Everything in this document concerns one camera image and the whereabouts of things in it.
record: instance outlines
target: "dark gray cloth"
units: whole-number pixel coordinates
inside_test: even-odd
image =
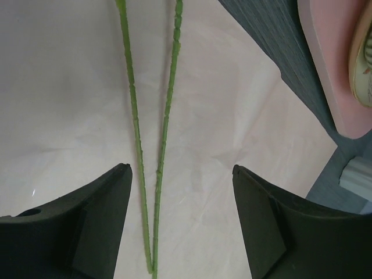
[[[324,96],[299,21],[296,0],[219,0],[227,11],[276,63],[282,79],[316,115],[337,150],[307,199],[330,208],[359,213],[366,200],[341,188],[339,177],[349,160],[372,158],[372,133],[351,140],[339,135]]]

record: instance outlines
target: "stem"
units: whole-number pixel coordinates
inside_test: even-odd
[[[141,193],[141,209],[142,209],[142,229],[144,234],[145,244],[145,256],[147,263],[147,270],[149,274],[152,273],[151,263],[151,251],[150,251],[150,235],[149,235],[149,220],[147,211],[147,200],[146,200],[146,187],[145,187],[145,173],[144,173],[144,160],[143,152],[141,147],[140,137],[140,123],[138,121],[138,108],[137,108],[137,97],[134,86],[134,71],[133,71],[133,60],[130,49],[129,40],[129,27],[127,18],[126,0],[116,0],[116,5],[120,13],[121,32],[123,34],[124,50],[127,63],[127,73],[129,79],[129,91],[132,106],[133,126],[134,126],[134,137],[135,137],[135,151],[137,156],[137,167],[138,167],[138,178],[139,178],[139,190]]]
[[[176,15],[174,17],[174,31],[173,31],[173,49],[170,64],[169,84],[167,91],[167,101],[164,112],[163,120],[163,133],[162,133],[162,145],[160,147],[160,156],[158,171],[156,172],[156,190],[155,190],[155,212],[154,212],[154,225],[153,225],[153,273],[152,278],[158,278],[158,246],[159,246],[159,215],[160,215],[160,196],[162,193],[162,181],[163,181],[163,167],[165,150],[167,144],[168,134],[168,123],[169,113],[173,97],[174,80],[176,78],[177,58],[180,53],[180,36],[181,36],[181,23],[182,23],[182,11],[183,2],[182,0],[176,0]]]

